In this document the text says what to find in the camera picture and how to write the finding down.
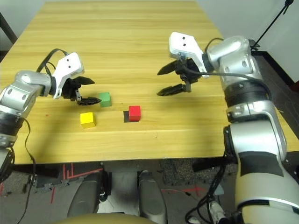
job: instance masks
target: wooden table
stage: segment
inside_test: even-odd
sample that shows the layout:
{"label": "wooden table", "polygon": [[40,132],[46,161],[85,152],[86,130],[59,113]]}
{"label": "wooden table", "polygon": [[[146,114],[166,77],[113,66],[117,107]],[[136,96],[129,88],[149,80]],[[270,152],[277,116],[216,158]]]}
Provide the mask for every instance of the wooden table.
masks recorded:
{"label": "wooden table", "polygon": [[[193,35],[203,49],[221,36],[195,2],[109,1],[48,2],[3,60],[1,87],[16,72],[36,70],[54,48],[77,52],[85,76],[83,97],[110,92],[112,106],[78,106],[66,99],[39,97],[28,116],[28,148],[38,163],[153,158],[210,157],[223,154],[226,103],[219,78],[201,79],[191,93],[159,97],[180,83],[173,73],[157,76],[171,62],[168,38],[173,31]],[[62,54],[51,60],[57,63]],[[139,123],[124,123],[123,111],[140,105]],[[83,129],[80,113],[94,112],[97,125]],[[279,116],[289,151],[298,140]],[[24,148],[26,125],[15,144],[16,163],[31,163]]]}

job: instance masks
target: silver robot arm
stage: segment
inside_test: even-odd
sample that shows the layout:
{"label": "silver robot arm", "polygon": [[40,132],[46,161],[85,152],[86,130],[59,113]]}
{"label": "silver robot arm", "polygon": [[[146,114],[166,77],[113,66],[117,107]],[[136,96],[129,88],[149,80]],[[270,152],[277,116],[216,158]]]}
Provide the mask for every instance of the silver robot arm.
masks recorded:
{"label": "silver robot arm", "polygon": [[82,99],[78,88],[81,84],[93,84],[85,77],[83,64],[77,53],[71,53],[58,61],[52,76],[39,72],[22,70],[12,84],[0,94],[0,182],[8,178],[14,163],[12,147],[24,119],[31,111],[38,96],[53,95],[76,100],[79,105],[98,103],[97,98]]}
{"label": "silver robot arm", "polygon": [[[218,73],[237,73],[263,80],[249,42],[234,36],[203,53],[193,36],[172,33],[171,56],[177,61],[166,65],[159,75],[173,70],[186,85],[161,90],[166,96],[191,91],[194,76],[189,68],[203,77]],[[287,144],[275,106],[263,85],[242,77],[221,76],[228,105],[225,127],[225,148],[239,164],[236,179],[236,209],[242,212],[245,224],[298,223],[299,185],[282,166]]]}

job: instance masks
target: floor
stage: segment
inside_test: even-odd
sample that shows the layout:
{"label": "floor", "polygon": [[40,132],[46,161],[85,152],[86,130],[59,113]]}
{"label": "floor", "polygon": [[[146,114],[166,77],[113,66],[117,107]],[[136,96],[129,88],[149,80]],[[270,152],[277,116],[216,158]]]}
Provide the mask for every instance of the floor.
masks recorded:
{"label": "floor", "polygon": [[[299,137],[299,94],[292,92],[262,57],[257,56],[256,59],[265,82],[273,91],[276,107]],[[174,175],[170,180],[165,178],[166,170],[169,169],[171,172],[172,165],[165,166],[165,163],[162,164],[158,160],[105,162],[105,169],[113,172],[113,189],[108,200],[99,206],[99,212],[126,212],[137,215],[137,171],[147,169],[153,172],[154,178],[162,190],[167,204],[169,223],[185,223],[185,213],[194,207],[206,193],[215,171],[211,169],[196,175],[196,177],[189,176],[192,162],[181,160],[180,166],[183,163],[186,164],[185,170],[180,169],[179,172],[184,175],[184,178],[178,182],[174,180],[178,179],[178,175]],[[236,168],[231,167],[221,182],[224,194],[220,195],[220,201],[227,213],[234,211],[235,207],[235,171]],[[14,174],[10,183],[4,184],[2,196],[0,196],[0,224],[14,224],[21,217],[26,200],[26,194],[21,192],[26,181],[26,176]],[[66,218],[68,207],[81,181],[82,178],[72,182],[63,182],[55,185],[55,190],[51,183],[45,184],[43,190],[33,190],[22,224],[46,224]],[[190,195],[188,196],[182,191],[189,191]]]}

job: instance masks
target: block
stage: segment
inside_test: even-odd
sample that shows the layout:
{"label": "block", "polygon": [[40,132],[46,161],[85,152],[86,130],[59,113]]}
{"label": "block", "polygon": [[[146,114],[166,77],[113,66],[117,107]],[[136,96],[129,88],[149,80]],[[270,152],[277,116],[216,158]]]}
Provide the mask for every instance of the block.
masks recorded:
{"label": "block", "polygon": [[129,121],[139,121],[140,117],[140,106],[129,106]]}
{"label": "block", "polygon": [[101,107],[111,106],[111,98],[109,92],[101,92],[99,98],[102,100],[100,102]]}
{"label": "block", "polygon": [[95,127],[95,119],[93,116],[93,112],[81,113],[80,124],[83,128]]}

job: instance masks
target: red tape marking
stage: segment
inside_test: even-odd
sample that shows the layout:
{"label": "red tape marking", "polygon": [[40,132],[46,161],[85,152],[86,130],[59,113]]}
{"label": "red tape marking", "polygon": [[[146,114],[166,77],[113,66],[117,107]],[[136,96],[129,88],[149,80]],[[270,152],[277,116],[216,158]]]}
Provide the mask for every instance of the red tape marking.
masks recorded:
{"label": "red tape marking", "polygon": [[55,187],[53,187],[53,190],[52,190],[51,203],[53,203],[54,194],[55,194]]}

